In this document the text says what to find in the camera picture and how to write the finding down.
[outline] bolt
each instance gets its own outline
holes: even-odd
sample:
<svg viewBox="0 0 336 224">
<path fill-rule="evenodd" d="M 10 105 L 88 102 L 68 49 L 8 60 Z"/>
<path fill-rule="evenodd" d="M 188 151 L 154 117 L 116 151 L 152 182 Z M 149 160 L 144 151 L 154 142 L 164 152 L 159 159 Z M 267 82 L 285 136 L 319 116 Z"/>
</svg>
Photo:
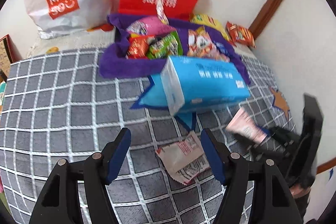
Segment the bolt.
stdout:
<svg viewBox="0 0 336 224">
<path fill-rule="evenodd" d="M 66 164 L 67 163 L 67 161 L 65 160 L 65 159 L 60 159 L 58 162 L 58 165 L 64 165 L 64 164 Z"/>
<path fill-rule="evenodd" d="M 271 159 L 267 159 L 266 164 L 269 165 L 269 166 L 272 166 L 272 165 L 274 165 L 274 161 L 271 160 Z"/>
<path fill-rule="evenodd" d="M 233 152 L 233 153 L 231 153 L 231 158 L 233 158 L 233 159 L 239 159 L 240 155 L 238 153 L 236 153 L 236 152 Z"/>
<path fill-rule="evenodd" d="M 99 152 L 94 153 L 94 154 L 92 155 L 92 158 L 93 158 L 94 160 L 100 159 L 100 158 L 101 158 L 101 153 L 99 153 Z"/>
</svg>

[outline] gray plaid fabric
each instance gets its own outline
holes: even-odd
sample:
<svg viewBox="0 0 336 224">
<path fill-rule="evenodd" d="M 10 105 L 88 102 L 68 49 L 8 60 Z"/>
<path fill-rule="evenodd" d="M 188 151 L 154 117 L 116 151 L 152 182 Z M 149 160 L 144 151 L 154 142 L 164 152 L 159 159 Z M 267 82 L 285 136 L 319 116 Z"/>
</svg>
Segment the gray plaid fabric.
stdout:
<svg viewBox="0 0 336 224">
<path fill-rule="evenodd" d="M 172 180 L 155 150 L 187 131 L 167 111 L 130 110 L 149 85 L 141 79 L 103 79 L 97 73 L 103 49 L 73 50 L 33 57 L 13 64 L 0 124 L 0 171 L 14 219 L 28 224 L 36 199 L 60 158 L 83 160 L 113 141 L 122 127 L 132 132 L 131 147 L 118 178 L 107 186 L 122 224 L 212 223 L 225 188 L 205 171 L 189 186 Z M 290 130 L 282 111 L 273 108 L 272 71 L 253 58 L 243 60 L 252 80 L 251 97 L 236 106 L 197 116 L 196 133 L 211 128 L 231 151 L 251 159 L 225 130 L 240 107 L 265 127 Z M 275 149 L 274 141 L 265 141 Z M 253 196 L 249 182 L 241 223 L 248 220 Z M 79 182 L 83 219 L 91 223 L 83 182 Z"/>
</svg>

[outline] orange logo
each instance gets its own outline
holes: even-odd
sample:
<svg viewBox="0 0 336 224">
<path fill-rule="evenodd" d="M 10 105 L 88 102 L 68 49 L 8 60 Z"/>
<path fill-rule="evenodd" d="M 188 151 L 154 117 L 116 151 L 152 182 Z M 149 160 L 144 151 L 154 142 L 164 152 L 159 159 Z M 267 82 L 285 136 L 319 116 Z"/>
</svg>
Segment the orange logo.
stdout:
<svg viewBox="0 0 336 224">
<path fill-rule="evenodd" d="M 78 0 L 47 0 L 52 19 L 79 9 Z"/>
</svg>

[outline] brown star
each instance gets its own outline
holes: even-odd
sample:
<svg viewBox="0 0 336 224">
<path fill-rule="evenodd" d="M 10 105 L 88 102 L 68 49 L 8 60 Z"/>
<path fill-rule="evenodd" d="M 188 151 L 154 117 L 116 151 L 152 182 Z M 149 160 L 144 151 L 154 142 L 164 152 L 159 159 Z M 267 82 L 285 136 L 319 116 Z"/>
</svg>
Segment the brown star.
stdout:
<svg viewBox="0 0 336 224">
<path fill-rule="evenodd" d="M 289 106 L 286 102 L 286 100 L 282 97 L 282 93 L 277 90 L 275 91 L 272 87 L 269 87 L 269 90 L 273 93 L 274 95 L 274 100 L 273 100 L 273 106 L 278 108 L 278 109 L 281 109 L 284 114 L 285 114 L 285 117 L 287 119 L 287 121 L 289 120 Z"/>
</svg>

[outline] blue box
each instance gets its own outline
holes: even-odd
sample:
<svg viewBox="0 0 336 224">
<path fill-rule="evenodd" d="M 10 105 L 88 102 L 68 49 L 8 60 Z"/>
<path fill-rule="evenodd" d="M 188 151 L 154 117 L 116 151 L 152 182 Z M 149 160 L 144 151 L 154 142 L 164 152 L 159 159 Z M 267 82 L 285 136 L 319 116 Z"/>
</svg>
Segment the blue box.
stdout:
<svg viewBox="0 0 336 224">
<path fill-rule="evenodd" d="M 250 97 L 233 63 L 186 56 L 169 56 L 161 72 L 169 112 L 220 109 Z"/>
</svg>

